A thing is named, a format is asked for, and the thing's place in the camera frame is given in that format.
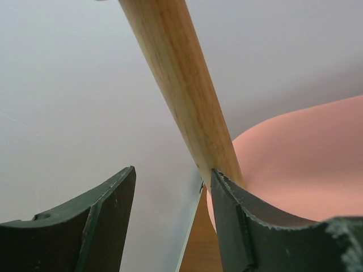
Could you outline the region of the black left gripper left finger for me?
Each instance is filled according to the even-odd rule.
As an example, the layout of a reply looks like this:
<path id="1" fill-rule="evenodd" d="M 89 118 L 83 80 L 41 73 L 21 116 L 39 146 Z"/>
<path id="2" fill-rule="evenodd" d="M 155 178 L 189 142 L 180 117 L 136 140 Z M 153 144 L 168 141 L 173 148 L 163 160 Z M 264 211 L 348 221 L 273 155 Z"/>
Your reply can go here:
<path id="1" fill-rule="evenodd" d="M 126 167 L 99 186 L 1 224 L 1 271 L 119 271 L 136 187 Z"/>

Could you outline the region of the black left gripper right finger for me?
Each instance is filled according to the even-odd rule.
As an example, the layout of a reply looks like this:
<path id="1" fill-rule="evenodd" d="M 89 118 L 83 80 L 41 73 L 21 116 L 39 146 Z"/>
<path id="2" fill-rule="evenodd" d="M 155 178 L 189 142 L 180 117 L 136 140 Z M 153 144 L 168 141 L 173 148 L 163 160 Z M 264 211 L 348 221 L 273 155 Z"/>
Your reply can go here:
<path id="1" fill-rule="evenodd" d="M 301 218 L 216 169 L 211 195 L 224 271 L 362 271 L 361 217 Z"/>

